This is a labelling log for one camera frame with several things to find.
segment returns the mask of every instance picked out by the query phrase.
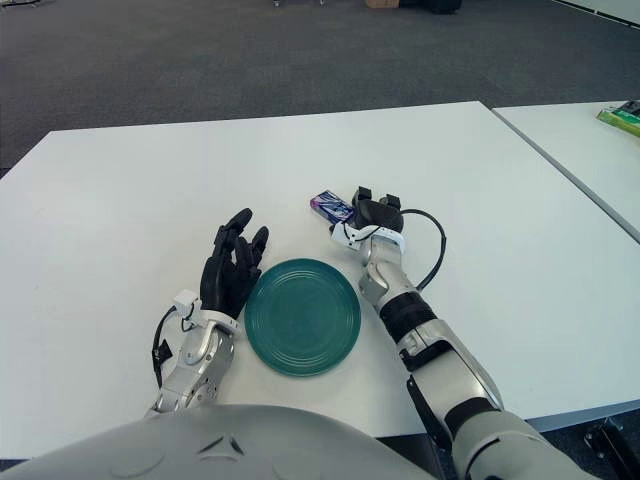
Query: teal plate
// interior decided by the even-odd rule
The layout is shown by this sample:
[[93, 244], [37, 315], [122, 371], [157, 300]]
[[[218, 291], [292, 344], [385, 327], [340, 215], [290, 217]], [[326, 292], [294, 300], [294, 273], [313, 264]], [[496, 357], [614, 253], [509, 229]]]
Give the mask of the teal plate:
[[360, 304], [335, 268], [307, 258], [264, 273], [249, 297], [247, 337], [264, 363], [285, 375], [317, 375], [340, 363], [360, 333]]

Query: metal bracket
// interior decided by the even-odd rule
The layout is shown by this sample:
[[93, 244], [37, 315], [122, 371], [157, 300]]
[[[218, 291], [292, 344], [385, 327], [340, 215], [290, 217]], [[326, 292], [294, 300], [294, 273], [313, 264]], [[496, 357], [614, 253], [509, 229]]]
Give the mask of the metal bracket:
[[620, 433], [622, 426], [612, 419], [605, 420], [590, 429], [584, 441], [601, 459], [607, 459], [621, 480], [640, 478], [640, 461]]

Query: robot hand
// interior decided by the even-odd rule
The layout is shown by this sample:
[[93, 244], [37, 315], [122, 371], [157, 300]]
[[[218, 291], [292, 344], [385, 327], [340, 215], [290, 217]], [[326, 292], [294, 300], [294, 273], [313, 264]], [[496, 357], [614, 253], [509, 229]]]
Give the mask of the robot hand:
[[247, 243], [240, 234], [251, 216], [251, 210], [245, 208], [218, 229], [213, 253], [205, 263], [200, 281], [203, 310], [222, 312], [237, 319], [258, 281], [262, 273], [258, 264], [269, 238], [269, 230], [261, 227], [251, 243]]
[[[158, 348], [153, 350], [161, 388], [150, 414], [189, 408], [215, 398], [233, 360], [236, 319], [260, 277], [258, 264], [269, 237], [266, 227], [258, 230], [251, 243], [240, 236], [251, 216], [251, 210], [245, 208], [218, 229], [213, 253], [202, 272], [200, 299], [189, 290], [174, 299], [175, 307], [170, 312], [177, 310], [190, 326], [183, 328], [187, 335], [178, 362], [164, 383], [156, 361]], [[159, 338], [157, 331], [154, 345]]]

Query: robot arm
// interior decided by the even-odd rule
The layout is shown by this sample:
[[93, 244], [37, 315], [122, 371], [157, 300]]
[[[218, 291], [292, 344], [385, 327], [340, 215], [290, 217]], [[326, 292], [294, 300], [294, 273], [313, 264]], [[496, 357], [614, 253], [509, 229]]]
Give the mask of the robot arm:
[[251, 216], [245, 208], [218, 229], [202, 272], [200, 298], [189, 290], [174, 298], [174, 309], [189, 327], [176, 367], [164, 382], [158, 351], [152, 352], [160, 392], [148, 415], [197, 406], [216, 397], [233, 360], [236, 319], [260, 277], [258, 264], [269, 237], [266, 227], [258, 230], [251, 243], [240, 236]]
[[[336, 226], [332, 236], [344, 243], [340, 229]], [[504, 411], [489, 374], [404, 273], [404, 239], [393, 238], [401, 238], [400, 233], [380, 230], [365, 236], [347, 230], [352, 238], [363, 238], [348, 245], [361, 253], [359, 290], [396, 342], [410, 372], [407, 388], [420, 418], [436, 444], [452, 452], [459, 478], [595, 478], [522, 419]]]

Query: white table surface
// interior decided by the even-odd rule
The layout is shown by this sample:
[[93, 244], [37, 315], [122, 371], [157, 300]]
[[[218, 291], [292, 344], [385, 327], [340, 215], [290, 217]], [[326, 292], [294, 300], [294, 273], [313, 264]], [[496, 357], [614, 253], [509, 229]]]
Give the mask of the white table surface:
[[[150, 348], [182, 288], [197, 290], [219, 224], [250, 206], [263, 259], [312, 257], [355, 286], [355, 253], [308, 206], [357, 185], [447, 230], [424, 296], [500, 386], [545, 417], [640, 398], [640, 248], [480, 103], [53, 132], [0, 181], [0, 457], [27, 457], [140, 418]], [[407, 218], [416, 281], [437, 231]], [[308, 409], [375, 436], [423, 431], [373, 309], [333, 371], [286, 378], [245, 339], [223, 403]]]
[[640, 242], [640, 138], [596, 118], [603, 108], [623, 103], [494, 111]]

